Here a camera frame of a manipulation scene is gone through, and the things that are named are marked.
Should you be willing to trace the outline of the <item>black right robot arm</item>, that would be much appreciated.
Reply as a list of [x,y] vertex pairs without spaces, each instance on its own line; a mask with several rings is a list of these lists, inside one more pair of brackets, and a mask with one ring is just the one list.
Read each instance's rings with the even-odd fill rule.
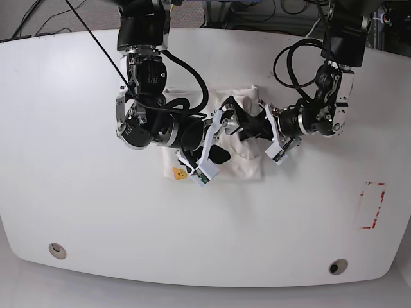
[[[116,100],[117,135],[137,149],[163,149],[168,178],[205,175],[219,167],[227,178],[256,178],[261,159],[234,134],[241,114],[254,108],[255,87],[209,92],[202,77],[167,49],[169,1],[117,1],[120,27],[116,67],[123,81]],[[181,66],[200,92],[166,90],[164,59]]]

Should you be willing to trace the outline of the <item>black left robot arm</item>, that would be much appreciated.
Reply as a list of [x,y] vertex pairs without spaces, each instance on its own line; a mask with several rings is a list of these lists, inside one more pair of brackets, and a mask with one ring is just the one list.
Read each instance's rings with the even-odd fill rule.
[[[289,89],[300,98],[296,104],[282,110],[260,112],[257,116],[240,115],[239,138],[270,140],[273,136],[268,121],[273,116],[286,148],[302,135],[319,133],[326,137],[338,135],[345,123],[345,112],[353,85],[353,68],[360,67],[370,28],[372,10],[366,1],[331,1],[328,13],[319,11],[324,25],[324,38],[303,38],[283,49],[290,77]],[[300,47],[316,47],[324,59],[312,81],[300,84],[293,69],[293,54]]]

